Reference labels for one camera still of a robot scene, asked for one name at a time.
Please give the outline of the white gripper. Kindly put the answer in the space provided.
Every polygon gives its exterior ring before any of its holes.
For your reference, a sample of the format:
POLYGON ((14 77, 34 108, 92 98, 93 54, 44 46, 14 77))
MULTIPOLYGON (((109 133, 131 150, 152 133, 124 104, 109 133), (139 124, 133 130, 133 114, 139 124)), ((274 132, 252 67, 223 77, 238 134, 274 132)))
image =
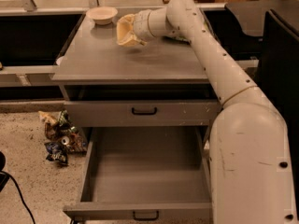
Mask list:
POLYGON ((117 29, 121 31, 121 23, 129 21, 133 25, 134 35, 129 35, 120 39, 118 44, 123 47, 132 47, 139 44, 145 45, 147 42, 155 38, 150 30, 150 13, 149 9, 142 10, 138 13, 127 14, 121 17, 117 23, 117 29))

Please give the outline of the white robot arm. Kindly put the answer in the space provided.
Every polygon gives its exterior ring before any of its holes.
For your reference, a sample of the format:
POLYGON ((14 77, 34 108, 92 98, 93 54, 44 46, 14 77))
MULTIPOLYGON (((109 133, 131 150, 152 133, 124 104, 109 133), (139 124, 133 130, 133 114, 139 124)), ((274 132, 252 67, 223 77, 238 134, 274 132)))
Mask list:
POLYGON ((193 0, 121 17, 121 46, 179 35, 191 45, 222 111, 209 137, 214 224, 298 224, 287 125, 209 32, 193 0))

